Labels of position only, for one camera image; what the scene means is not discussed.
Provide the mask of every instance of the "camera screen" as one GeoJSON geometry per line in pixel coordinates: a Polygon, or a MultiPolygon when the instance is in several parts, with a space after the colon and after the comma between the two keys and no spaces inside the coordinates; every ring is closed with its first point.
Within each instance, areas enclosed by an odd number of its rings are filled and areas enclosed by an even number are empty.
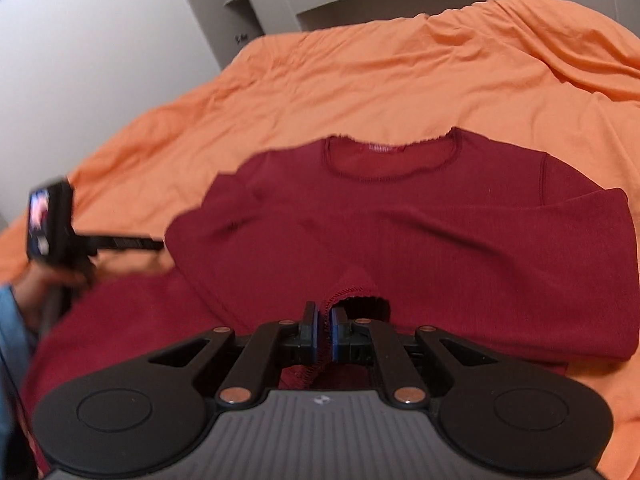
{"type": "Polygon", "coordinates": [[[47,240],[49,218],[49,191],[42,189],[31,195],[29,202],[30,251],[46,256],[49,254],[47,240]]]}

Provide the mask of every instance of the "orange blanket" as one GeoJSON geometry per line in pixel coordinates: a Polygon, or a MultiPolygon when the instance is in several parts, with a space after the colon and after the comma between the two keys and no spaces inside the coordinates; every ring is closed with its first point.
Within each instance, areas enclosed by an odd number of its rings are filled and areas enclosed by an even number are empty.
{"type": "MultiPolygon", "coordinates": [[[[75,226],[161,236],[219,171],[252,153],[336,133],[403,144],[452,125],[549,152],[623,188],[640,222],[640,40],[576,4],[490,0],[254,41],[217,79],[142,115],[71,174],[75,226]]],[[[0,280],[25,265],[24,229],[22,218],[0,237],[0,280]]],[[[100,269],[171,264],[168,254],[120,254],[102,257],[100,269]]],[[[570,374],[614,412],[600,471],[640,479],[640,354],[575,364],[570,374]]]]}

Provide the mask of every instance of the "grey ribbed surface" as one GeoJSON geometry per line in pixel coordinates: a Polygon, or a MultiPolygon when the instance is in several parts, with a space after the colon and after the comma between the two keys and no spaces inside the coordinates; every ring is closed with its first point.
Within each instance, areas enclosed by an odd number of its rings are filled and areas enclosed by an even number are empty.
{"type": "MultiPolygon", "coordinates": [[[[50,480],[77,480],[55,472],[50,480]]],[[[220,416],[191,455],[145,480],[505,480],[441,441],[423,413],[378,394],[275,390],[260,406],[220,416]],[[316,402],[321,396],[330,400],[316,402]]],[[[565,480],[596,480],[584,471],[565,480]]]]}

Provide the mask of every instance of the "camera handle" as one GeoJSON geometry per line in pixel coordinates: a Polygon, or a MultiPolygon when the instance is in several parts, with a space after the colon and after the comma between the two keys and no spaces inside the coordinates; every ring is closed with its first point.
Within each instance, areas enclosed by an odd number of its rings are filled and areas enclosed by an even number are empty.
{"type": "MultiPolygon", "coordinates": [[[[98,251],[161,251],[164,249],[162,240],[154,240],[148,237],[129,237],[113,235],[74,235],[72,240],[73,261],[65,267],[81,272],[88,272],[91,262],[89,256],[95,256],[98,251]]],[[[66,286],[55,286],[49,291],[42,305],[42,322],[40,324],[40,338],[50,332],[53,326],[69,310],[74,298],[74,291],[66,286]]]]}

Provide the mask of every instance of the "handheld camera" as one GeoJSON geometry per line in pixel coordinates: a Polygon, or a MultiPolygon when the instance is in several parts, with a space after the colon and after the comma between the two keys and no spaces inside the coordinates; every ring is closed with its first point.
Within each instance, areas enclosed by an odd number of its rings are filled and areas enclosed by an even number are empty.
{"type": "MultiPolygon", "coordinates": [[[[71,225],[74,188],[63,179],[31,191],[27,222],[27,257],[53,267],[83,270],[100,250],[161,251],[162,240],[111,234],[78,235],[71,225]]],[[[71,308],[68,288],[52,290],[43,309],[41,335],[71,308]]]]}

